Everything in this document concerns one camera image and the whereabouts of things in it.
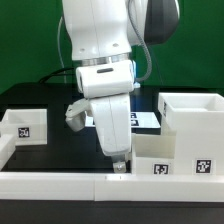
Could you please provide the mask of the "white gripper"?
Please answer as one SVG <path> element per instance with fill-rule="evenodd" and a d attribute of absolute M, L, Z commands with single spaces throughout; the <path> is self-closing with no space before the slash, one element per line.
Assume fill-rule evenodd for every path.
<path fill-rule="evenodd" d="M 125 172 L 126 159 L 123 154 L 131 150 L 129 94 L 91 99 L 90 108 L 103 153 L 113 156 L 115 172 Z"/>

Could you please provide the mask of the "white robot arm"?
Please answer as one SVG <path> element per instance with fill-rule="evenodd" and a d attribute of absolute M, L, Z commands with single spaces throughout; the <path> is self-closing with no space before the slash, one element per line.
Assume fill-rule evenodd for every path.
<path fill-rule="evenodd" d="M 68 106 L 71 129 L 93 118 L 103 153 L 117 173 L 126 171 L 131 151 L 130 93 L 136 82 L 131 47 L 165 42 L 180 18 L 178 0 L 62 0 L 78 90 L 83 98 Z"/>

